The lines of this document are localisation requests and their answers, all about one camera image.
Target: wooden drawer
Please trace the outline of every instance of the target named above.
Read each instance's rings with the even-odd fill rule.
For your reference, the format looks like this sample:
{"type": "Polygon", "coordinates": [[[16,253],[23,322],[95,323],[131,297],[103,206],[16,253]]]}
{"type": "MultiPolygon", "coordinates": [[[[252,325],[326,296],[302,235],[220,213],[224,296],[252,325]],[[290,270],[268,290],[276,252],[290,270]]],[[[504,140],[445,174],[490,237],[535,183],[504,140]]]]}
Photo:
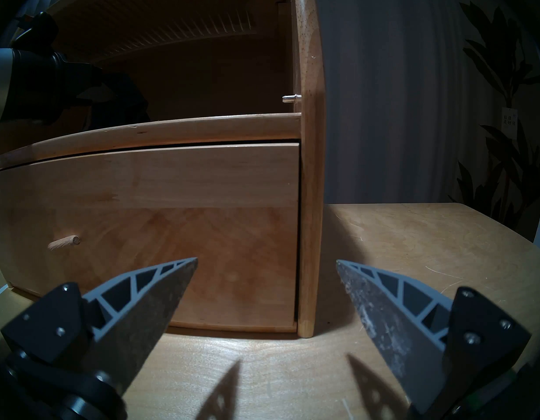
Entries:
{"type": "Polygon", "coordinates": [[[299,144],[154,148],[0,171],[0,268],[41,296],[191,256],[172,324],[295,331],[299,144]],[[49,251],[68,235],[81,244],[49,251]]]}

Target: wood grain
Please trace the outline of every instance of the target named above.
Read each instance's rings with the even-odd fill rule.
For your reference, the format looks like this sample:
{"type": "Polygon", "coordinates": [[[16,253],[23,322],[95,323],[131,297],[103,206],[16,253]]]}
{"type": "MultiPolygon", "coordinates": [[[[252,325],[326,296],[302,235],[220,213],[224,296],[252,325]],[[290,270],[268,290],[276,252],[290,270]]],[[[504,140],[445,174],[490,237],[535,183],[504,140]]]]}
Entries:
{"type": "Polygon", "coordinates": [[[315,324],[323,217],[326,102],[316,1],[295,0],[295,7],[302,96],[297,333],[300,337],[311,337],[315,324]]]}
{"type": "Polygon", "coordinates": [[[88,130],[36,142],[0,156],[0,170],[79,153],[170,144],[299,139],[297,113],[166,120],[88,130]]]}
{"type": "MultiPolygon", "coordinates": [[[[124,395],[129,418],[197,418],[212,395],[232,393],[220,384],[238,361],[236,420],[404,418],[404,392],[362,329],[334,269],[338,258],[409,275],[449,297],[466,283],[533,333],[517,366],[540,349],[540,249],[468,207],[327,206],[321,251],[315,337],[170,329],[124,395]]],[[[29,304],[2,293],[0,328],[29,304]]]]}
{"type": "Polygon", "coordinates": [[[0,267],[43,295],[197,256],[174,324],[295,330],[299,144],[103,153],[0,171],[0,267]],[[77,232],[81,244],[47,245],[77,232]]]}

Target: curtain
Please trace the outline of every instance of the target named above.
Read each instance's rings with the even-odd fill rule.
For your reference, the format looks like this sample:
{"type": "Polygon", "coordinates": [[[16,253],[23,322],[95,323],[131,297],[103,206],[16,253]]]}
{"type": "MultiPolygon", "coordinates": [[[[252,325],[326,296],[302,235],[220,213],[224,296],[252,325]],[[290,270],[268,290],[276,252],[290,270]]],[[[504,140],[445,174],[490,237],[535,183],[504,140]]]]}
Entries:
{"type": "MultiPolygon", "coordinates": [[[[463,53],[465,39],[482,41],[459,6],[469,1],[490,20],[497,6],[513,16],[503,0],[317,0],[326,203],[447,202],[448,194],[460,201],[457,161],[475,187],[485,181],[487,135],[479,125],[500,126],[504,99],[463,53]]],[[[523,36],[540,73],[534,43],[523,36]]],[[[531,87],[520,92],[540,90],[531,87]]],[[[539,129],[531,110],[540,105],[529,93],[517,102],[519,117],[539,129]]]]}

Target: wooden table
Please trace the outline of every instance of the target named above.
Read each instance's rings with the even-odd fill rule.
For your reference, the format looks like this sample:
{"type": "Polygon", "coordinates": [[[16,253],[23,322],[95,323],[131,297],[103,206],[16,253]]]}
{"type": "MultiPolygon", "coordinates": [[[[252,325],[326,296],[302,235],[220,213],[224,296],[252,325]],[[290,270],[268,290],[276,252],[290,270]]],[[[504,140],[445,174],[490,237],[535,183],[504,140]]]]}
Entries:
{"type": "MultiPolygon", "coordinates": [[[[471,286],[533,333],[518,366],[540,350],[540,249],[529,241],[460,204],[332,205],[315,337],[171,329],[124,395],[129,418],[403,418],[404,392],[362,329],[336,259],[403,273],[451,298],[471,286]]],[[[28,304],[3,292],[0,327],[28,304]]]]}

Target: plant leaf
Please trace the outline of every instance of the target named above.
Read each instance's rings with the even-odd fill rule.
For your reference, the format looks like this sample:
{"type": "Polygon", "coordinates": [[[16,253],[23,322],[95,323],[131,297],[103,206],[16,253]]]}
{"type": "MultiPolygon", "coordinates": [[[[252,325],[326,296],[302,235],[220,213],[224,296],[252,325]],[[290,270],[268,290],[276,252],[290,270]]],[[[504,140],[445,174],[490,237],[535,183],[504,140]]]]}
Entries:
{"type": "Polygon", "coordinates": [[[486,137],[486,146],[492,155],[494,155],[503,165],[505,172],[509,175],[511,181],[521,189],[521,180],[515,167],[515,162],[510,153],[505,151],[505,146],[493,138],[486,137]]]}
{"type": "Polygon", "coordinates": [[[517,221],[519,221],[517,215],[518,214],[514,212],[513,203],[509,203],[507,212],[505,213],[504,226],[514,229],[517,225],[517,221]]]}
{"type": "Polygon", "coordinates": [[[490,71],[490,68],[488,68],[488,65],[484,63],[484,61],[478,56],[477,53],[475,53],[470,48],[463,48],[463,51],[465,54],[468,55],[468,57],[472,58],[472,61],[474,62],[474,65],[478,69],[478,72],[482,74],[484,79],[488,81],[488,83],[498,92],[500,92],[502,95],[505,96],[504,90],[500,87],[500,84],[496,81],[496,78],[492,75],[492,72],[490,71]]]}
{"type": "Polygon", "coordinates": [[[533,165],[537,165],[538,155],[540,155],[540,147],[537,146],[533,153],[533,165]]]}
{"type": "Polygon", "coordinates": [[[500,221],[500,208],[501,208],[501,197],[497,200],[496,204],[493,205],[492,219],[500,221]]]}
{"type": "Polygon", "coordinates": [[[493,195],[496,193],[499,183],[498,180],[500,179],[503,167],[501,162],[496,165],[490,172],[486,184],[479,185],[478,188],[476,188],[476,194],[474,195],[474,209],[488,217],[492,211],[493,195]]]}
{"type": "Polygon", "coordinates": [[[460,3],[460,8],[474,27],[482,36],[482,40],[487,45],[491,41],[492,24],[480,7],[472,1],[470,5],[460,3]]]}
{"type": "Polygon", "coordinates": [[[486,43],[486,48],[492,57],[492,69],[500,78],[504,89],[507,89],[511,82],[511,72],[513,70],[513,62],[511,60],[515,46],[511,50],[507,21],[499,7],[493,13],[492,36],[491,41],[486,43]]]}
{"type": "Polygon", "coordinates": [[[507,138],[505,134],[501,132],[501,130],[493,126],[480,125],[480,127],[486,129],[491,134],[492,137],[494,137],[498,142],[500,142],[504,146],[505,151],[509,153],[511,158],[513,158],[517,162],[517,164],[519,165],[519,167],[521,167],[522,170],[526,168],[526,165],[523,162],[523,158],[521,157],[521,155],[519,154],[519,151],[515,148],[515,146],[511,142],[510,138],[507,138]]]}
{"type": "Polygon", "coordinates": [[[521,84],[527,84],[527,85],[539,84],[539,83],[540,83],[540,75],[533,76],[530,78],[525,78],[523,81],[521,81],[521,84]]]}
{"type": "Polygon", "coordinates": [[[496,165],[493,168],[493,170],[490,172],[490,176],[488,177],[488,180],[486,180],[486,186],[485,186],[486,192],[489,192],[491,194],[490,205],[492,204],[492,198],[496,192],[496,189],[499,183],[498,181],[500,180],[501,172],[503,171],[503,169],[504,169],[504,164],[503,162],[500,162],[498,165],[496,165]]]}
{"type": "Polygon", "coordinates": [[[519,147],[519,156],[524,165],[529,165],[529,146],[526,144],[525,131],[521,120],[517,120],[517,146],[519,147]]]}
{"type": "Polygon", "coordinates": [[[519,90],[519,85],[523,84],[523,81],[525,80],[525,76],[533,70],[532,64],[526,64],[525,60],[521,61],[521,64],[519,65],[519,69],[515,72],[512,78],[513,83],[513,94],[517,90],[519,90]]]}
{"type": "Polygon", "coordinates": [[[490,64],[490,62],[491,62],[490,54],[489,54],[488,50],[486,49],[486,47],[484,45],[482,45],[481,43],[475,42],[474,40],[470,40],[470,39],[466,39],[466,40],[470,44],[470,46],[472,46],[474,49],[476,49],[476,51],[482,56],[482,58],[484,59],[486,64],[488,66],[491,66],[491,64],[490,64]]]}
{"type": "Polygon", "coordinates": [[[463,197],[463,203],[472,207],[474,204],[474,190],[472,185],[472,176],[464,165],[459,162],[460,177],[456,181],[459,183],[460,194],[463,197]]]}

